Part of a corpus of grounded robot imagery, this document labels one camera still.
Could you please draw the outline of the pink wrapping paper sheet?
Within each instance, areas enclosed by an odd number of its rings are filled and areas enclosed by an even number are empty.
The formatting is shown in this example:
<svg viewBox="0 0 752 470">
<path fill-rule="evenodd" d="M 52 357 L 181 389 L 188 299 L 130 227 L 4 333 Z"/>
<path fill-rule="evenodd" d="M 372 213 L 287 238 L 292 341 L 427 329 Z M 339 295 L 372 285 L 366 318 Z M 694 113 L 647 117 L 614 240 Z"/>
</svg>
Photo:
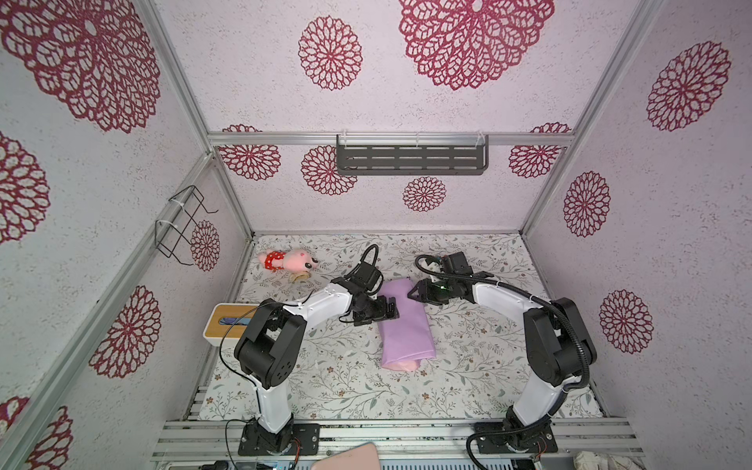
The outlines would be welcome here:
<svg viewBox="0 0 752 470">
<path fill-rule="evenodd" d="M 387 282 L 380 294 L 394 298 L 399 317 L 378 324 L 382 339 L 381 367 L 392 371 L 413 372 L 424 360 L 437 357 L 425 305 L 409 299 L 415 284 L 409 278 Z"/>
</svg>

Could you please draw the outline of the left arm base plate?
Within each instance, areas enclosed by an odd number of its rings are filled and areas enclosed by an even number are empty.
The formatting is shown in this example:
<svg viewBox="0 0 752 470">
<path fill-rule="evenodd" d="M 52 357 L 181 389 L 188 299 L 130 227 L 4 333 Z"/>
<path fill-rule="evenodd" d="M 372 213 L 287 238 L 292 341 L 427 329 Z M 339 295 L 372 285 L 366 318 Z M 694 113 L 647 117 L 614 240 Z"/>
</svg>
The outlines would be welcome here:
<svg viewBox="0 0 752 470">
<path fill-rule="evenodd" d="M 318 454 L 320 426 L 288 423 L 279 433 L 253 421 L 244 426 L 239 456 L 315 456 Z"/>
</svg>

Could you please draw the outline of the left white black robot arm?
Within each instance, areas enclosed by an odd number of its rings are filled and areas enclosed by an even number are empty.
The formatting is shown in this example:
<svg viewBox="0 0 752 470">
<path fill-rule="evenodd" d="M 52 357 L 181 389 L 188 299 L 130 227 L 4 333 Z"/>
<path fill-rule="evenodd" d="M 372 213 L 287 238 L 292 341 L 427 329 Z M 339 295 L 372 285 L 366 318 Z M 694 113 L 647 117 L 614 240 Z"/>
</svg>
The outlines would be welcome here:
<svg viewBox="0 0 752 470">
<path fill-rule="evenodd" d="M 379 293 L 384 275 L 377 267 L 378 258 L 379 248 L 371 244 L 354 268 L 305 299 L 266 299 L 242 316 L 249 323 L 240 332 L 233 350 L 238 365 L 233 367 L 224 358 L 221 362 L 234 375 L 254 385 L 258 402 L 255 426 L 264 438 L 284 442 L 291 435 L 294 417 L 286 381 L 307 332 L 331 318 L 361 327 L 400 316 L 396 299 Z"/>
</svg>

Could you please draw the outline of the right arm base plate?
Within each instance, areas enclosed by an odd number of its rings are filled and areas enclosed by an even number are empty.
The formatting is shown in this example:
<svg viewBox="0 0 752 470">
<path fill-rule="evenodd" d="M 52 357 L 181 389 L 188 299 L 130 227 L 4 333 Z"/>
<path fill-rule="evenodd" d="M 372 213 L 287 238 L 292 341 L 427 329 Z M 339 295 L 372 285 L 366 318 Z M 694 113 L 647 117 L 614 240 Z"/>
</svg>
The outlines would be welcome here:
<svg viewBox="0 0 752 470">
<path fill-rule="evenodd" d="M 513 429 L 506 422 L 478 422 L 468 441 L 477 444 L 480 454 L 556 454 L 559 450 L 550 423 Z"/>
</svg>

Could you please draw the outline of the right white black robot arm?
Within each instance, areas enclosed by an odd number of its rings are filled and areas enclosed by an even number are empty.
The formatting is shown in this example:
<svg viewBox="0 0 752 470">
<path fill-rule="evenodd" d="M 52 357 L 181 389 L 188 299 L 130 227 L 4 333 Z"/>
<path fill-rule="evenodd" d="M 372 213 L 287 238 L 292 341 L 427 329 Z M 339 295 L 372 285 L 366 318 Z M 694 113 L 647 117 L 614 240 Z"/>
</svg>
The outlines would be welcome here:
<svg viewBox="0 0 752 470">
<path fill-rule="evenodd" d="M 443 257 L 419 255 L 414 265 L 428 277 L 409 291 L 409 299 L 437 307 L 463 300 L 523 328 L 532 373 L 519 400 L 508 410 L 505 434 L 544 427 L 571 392 L 589 387 L 597 351 L 572 300 L 547 301 L 489 272 L 475 272 L 462 252 Z"/>
</svg>

